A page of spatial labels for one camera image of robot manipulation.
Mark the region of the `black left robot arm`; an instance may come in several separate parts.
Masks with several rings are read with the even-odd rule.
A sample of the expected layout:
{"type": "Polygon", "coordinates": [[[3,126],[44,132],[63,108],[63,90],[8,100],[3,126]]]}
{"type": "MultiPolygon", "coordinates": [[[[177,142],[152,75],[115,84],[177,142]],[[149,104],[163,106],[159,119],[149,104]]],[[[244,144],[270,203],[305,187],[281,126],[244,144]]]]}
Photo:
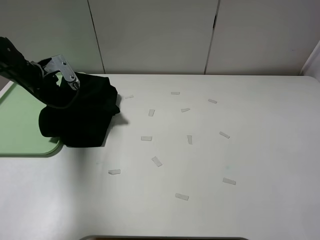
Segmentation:
{"type": "Polygon", "coordinates": [[[26,60],[6,37],[0,38],[0,75],[48,106],[62,108],[68,104],[57,84],[58,77],[46,73],[41,65],[26,60]]]}

